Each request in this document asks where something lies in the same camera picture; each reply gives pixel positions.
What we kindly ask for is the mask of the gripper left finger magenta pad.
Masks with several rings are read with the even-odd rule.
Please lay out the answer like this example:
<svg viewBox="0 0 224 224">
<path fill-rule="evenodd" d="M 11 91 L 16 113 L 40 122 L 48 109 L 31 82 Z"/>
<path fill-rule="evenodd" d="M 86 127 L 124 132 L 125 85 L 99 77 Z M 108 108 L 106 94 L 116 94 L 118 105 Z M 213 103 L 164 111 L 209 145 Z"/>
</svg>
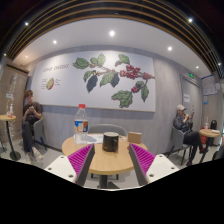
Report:
<svg viewBox="0 0 224 224">
<path fill-rule="evenodd" d="M 95 147 L 93 144 L 90 144 L 69 156 L 59 156 L 45 170 L 79 186 L 83 186 L 94 154 Z"/>
</svg>

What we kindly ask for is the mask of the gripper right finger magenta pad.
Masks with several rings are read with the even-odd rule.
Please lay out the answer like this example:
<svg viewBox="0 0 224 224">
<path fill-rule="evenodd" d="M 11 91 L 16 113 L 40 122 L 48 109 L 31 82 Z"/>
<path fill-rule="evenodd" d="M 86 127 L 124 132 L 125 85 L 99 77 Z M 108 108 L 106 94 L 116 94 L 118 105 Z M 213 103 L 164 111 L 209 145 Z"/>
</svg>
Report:
<svg viewBox="0 0 224 224">
<path fill-rule="evenodd" d="M 179 170 L 163 154 L 154 155 L 133 143 L 129 144 L 129 154 L 140 186 L 152 183 Z"/>
</svg>

